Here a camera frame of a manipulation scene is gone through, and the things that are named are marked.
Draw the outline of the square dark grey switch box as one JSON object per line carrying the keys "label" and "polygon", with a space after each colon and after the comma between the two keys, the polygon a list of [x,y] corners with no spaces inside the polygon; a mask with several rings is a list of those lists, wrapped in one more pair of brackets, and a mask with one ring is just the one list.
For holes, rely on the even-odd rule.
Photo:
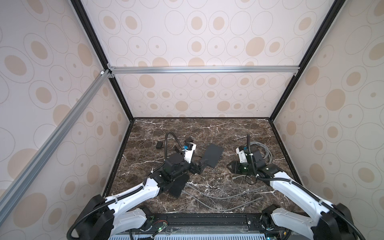
{"label": "square dark grey switch box", "polygon": [[200,160],[201,167],[203,169],[206,167],[215,168],[223,154],[223,151],[223,147],[210,144]]}

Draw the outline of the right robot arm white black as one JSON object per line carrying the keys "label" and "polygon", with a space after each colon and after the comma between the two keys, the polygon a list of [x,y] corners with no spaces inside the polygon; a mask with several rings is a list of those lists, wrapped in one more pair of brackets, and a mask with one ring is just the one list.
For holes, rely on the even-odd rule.
{"label": "right robot arm white black", "polygon": [[261,225],[266,231],[285,228],[310,240],[363,240],[364,236],[355,226],[351,211],[343,204],[333,203],[317,196],[292,179],[281,168],[267,162],[271,152],[265,155],[247,136],[247,144],[239,146],[236,153],[239,160],[230,162],[227,167],[234,174],[255,177],[274,190],[284,194],[306,214],[289,212],[272,204],[262,211]]}

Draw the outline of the black power adapter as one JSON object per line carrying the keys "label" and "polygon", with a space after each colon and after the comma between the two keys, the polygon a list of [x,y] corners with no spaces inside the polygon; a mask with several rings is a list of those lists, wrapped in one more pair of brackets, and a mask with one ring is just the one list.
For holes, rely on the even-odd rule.
{"label": "black power adapter", "polygon": [[157,141],[156,149],[161,150],[163,148],[163,141]]}
{"label": "black power adapter", "polygon": [[187,139],[185,139],[186,145],[192,144],[193,142],[194,142],[194,139],[192,137],[188,137]]}

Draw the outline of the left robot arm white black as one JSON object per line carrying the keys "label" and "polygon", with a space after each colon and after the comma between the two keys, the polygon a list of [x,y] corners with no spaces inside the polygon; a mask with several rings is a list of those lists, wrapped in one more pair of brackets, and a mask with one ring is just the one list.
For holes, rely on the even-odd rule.
{"label": "left robot arm white black", "polygon": [[217,164],[209,152],[205,152],[197,162],[192,161],[197,148],[193,138],[186,139],[179,146],[180,151],[165,155],[164,163],[151,171],[142,183],[117,195],[91,198],[69,227],[67,239],[107,240],[121,232],[150,226],[154,221],[153,215],[139,204],[164,192],[178,198],[190,174],[201,174],[207,166],[213,168]]}

